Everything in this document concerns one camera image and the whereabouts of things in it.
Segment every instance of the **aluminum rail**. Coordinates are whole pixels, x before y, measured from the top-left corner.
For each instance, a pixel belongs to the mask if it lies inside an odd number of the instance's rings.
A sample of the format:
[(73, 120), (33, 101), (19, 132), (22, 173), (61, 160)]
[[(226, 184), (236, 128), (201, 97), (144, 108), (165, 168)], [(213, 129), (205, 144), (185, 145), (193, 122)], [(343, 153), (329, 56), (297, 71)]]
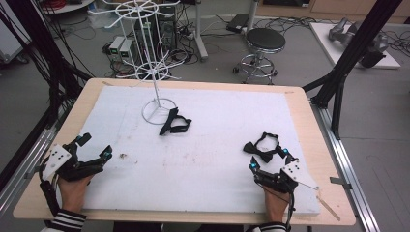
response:
[(350, 184), (351, 189), (346, 191), (350, 194), (351, 199), (353, 200), (357, 214), (360, 217), (362, 226), (367, 232), (379, 232), (379, 226), (377, 221), (374, 218), (373, 212), (368, 205), (365, 194), (360, 186), (359, 180), (357, 179), (356, 173), (353, 169), (352, 163), (350, 162), (349, 157), (347, 156), (346, 150), (343, 147), (341, 140), (337, 140), (335, 134), (333, 133), (332, 126), (332, 116), (329, 113), (328, 109), (319, 108), (317, 105), (311, 106), (313, 112), (315, 113), (316, 121), (322, 126), (322, 130), (328, 136), (328, 141), (331, 149), (333, 150), (333, 155), (335, 161), (338, 164), (338, 169), (342, 174), (346, 184)]

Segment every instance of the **metal stand base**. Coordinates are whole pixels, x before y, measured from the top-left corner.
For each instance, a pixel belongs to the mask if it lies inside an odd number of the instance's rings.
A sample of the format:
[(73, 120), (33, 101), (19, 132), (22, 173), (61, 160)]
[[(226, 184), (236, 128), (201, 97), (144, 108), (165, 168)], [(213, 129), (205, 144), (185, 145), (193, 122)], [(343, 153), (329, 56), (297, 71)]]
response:
[(263, 56), (263, 54), (251, 54), (242, 58), (241, 62), (233, 68), (234, 73), (239, 71), (245, 72), (248, 77), (243, 84), (248, 84), (248, 80), (257, 77), (257, 78), (268, 78), (269, 85), (273, 85), (272, 77), (278, 74), (278, 71), (275, 70), (274, 63)]

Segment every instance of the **concrete floor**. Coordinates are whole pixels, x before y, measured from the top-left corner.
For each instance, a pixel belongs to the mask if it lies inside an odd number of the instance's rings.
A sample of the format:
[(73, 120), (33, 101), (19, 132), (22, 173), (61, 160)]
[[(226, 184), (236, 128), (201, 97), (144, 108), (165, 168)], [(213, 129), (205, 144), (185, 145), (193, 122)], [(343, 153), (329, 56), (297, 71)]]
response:
[[(61, 22), (69, 24), (85, 17), (85, 12), (67, 14)], [(217, 20), (216, 17), (206, 19), (204, 24)], [(213, 28), (221, 29), (224, 25), (216, 23)], [(390, 25), (386, 29), (401, 33), (409, 31), (410, 27)], [(103, 77), (110, 68), (102, 47), (120, 34), (119, 28), (92, 30), (86, 21), (75, 26), (75, 34), (69, 35), (67, 41), (85, 66), (95, 76)], [(331, 62), (310, 30), (292, 28), (286, 32), (285, 38), (285, 50), (270, 56), (278, 69), (274, 80), (276, 85), (302, 87), (331, 70)], [(232, 73), (232, 68), (247, 54), (243, 37), (204, 37), (203, 40), (209, 52), (208, 61), (183, 65), (173, 69), (172, 73), (183, 77), (183, 81), (240, 83), (245, 76)], [(63, 49), (61, 42), (56, 42)], [(380, 230), (398, 232), (410, 228), (410, 183), (407, 181), (410, 165), (410, 58), (399, 51), (388, 51), (401, 65), (400, 69), (354, 69), (349, 74), (345, 83), (340, 136)], [(265, 79), (256, 79), (250, 84), (267, 83)], [(47, 91), (45, 81), (31, 63), (13, 62), (0, 70), (1, 169), (46, 110)], [(315, 93), (317, 90), (310, 91), (307, 96), (312, 97)], [(15, 202), (0, 218), (0, 231), (40, 231), (41, 221), (13, 218)], [(178, 224), (169, 228), (184, 231), (184, 228), (192, 227)], [(83, 231), (111, 230), (111, 221), (87, 221)], [(293, 226), (292, 229), (306, 230), (305, 226)], [(313, 226), (313, 231), (362, 231), (362, 228), (358, 222), (352, 227)]]

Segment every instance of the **metal frame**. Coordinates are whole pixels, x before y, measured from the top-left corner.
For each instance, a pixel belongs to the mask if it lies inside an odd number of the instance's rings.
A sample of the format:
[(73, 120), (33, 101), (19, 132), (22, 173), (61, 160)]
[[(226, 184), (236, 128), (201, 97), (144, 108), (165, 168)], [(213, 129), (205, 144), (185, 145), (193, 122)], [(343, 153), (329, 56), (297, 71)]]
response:
[(347, 189), (347, 193), (351, 196), (358, 216), (360, 217), (362, 226), (367, 232), (379, 232), (379, 226), (367, 203), (365, 194), (353, 169), (352, 163), (347, 156), (343, 143), (335, 137), (331, 124), (332, 116), (328, 109), (319, 108), (317, 105), (311, 106), (316, 116), (316, 121), (322, 129), (322, 134), (328, 138), (328, 146), (332, 149), (332, 155), (337, 162), (337, 168), (344, 179), (346, 185), (350, 185), (351, 189)]
[(35, 173), (35, 166), (39, 163), (39, 160), (49, 148), (56, 134), (56, 125), (50, 129), (43, 130), (27, 157), (15, 171), (15, 174), (7, 185), (3, 188), (0, 193), (0, 218), (6, 213), (15, 197), (20, 193), (20, 190), (25, 184), (25, 180), (32, 178)]

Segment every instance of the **human hand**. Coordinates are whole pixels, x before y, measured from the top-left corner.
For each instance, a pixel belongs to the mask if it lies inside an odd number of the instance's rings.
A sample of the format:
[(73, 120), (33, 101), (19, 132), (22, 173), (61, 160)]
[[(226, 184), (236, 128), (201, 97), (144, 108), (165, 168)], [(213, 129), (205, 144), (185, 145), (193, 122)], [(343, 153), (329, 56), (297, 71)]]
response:
[(284, 211), (289, 204), (289, 193), (281, 193), (263, 187), (265, 191), (266, 216), (270, 222), (282, 222)]
[(57, 183), (63, 200), (63, 210), (78, 214), (81, 212), (82, 206), (84, 205), (84, 196), (87, 185), (93, 177), (94, 175), (73, 182), (68, 182), (63, 178), (59, 178)]

